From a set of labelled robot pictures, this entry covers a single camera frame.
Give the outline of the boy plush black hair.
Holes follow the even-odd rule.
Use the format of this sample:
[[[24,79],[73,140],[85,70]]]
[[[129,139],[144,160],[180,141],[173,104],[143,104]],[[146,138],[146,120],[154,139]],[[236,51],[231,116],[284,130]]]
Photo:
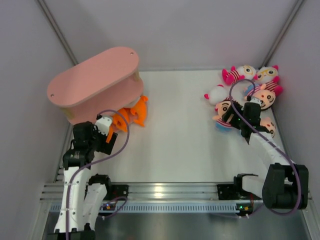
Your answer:
[[[230,106],[231,101],[228,97],[215,105],[216,115],[213,116],[212,119],[215,121],[216,128],[222,132],[229,132],[233,128],[229,122],[222,120],[222,116],[227,112]]]

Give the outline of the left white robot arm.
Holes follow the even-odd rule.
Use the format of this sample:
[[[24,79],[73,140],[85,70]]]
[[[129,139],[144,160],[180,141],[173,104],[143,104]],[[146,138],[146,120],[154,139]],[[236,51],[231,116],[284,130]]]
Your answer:
[[[95,153],[110,155],[117,139],[112,120],[101,118],[75,124],[70,148],[62,157],[63,195],[54,232],[49,240],[94,240],[95,225],[103,200],[113,194],[108,175],[94,173]]]

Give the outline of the boy plush red dot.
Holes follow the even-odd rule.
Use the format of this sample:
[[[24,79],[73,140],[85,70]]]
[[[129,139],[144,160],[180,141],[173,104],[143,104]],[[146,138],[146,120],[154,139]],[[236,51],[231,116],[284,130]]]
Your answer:
[[[243,94],[245,96],[245,100],[248,96],[258,98],[260,100],[262,111],[269,109],[276,100],[276,94],[273,91],[268,90],[266,84],[251,84],[244,89]]]

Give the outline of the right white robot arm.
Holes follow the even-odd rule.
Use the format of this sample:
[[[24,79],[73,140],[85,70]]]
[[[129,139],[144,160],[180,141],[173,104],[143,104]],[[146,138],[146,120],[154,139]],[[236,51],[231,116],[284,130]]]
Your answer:
[[[240,131],[241,136],[265,166],[255,173],[241,173],[240,182],[233,186],[235,196],[246,198],[251,193],[264,205],[293,213],[308,205],[309,171],[305,165],[295,164],[275,143],[271,131],[261,124],[261,106],[252,99],[244,105],[235,101],[222,115],[222,121]]]

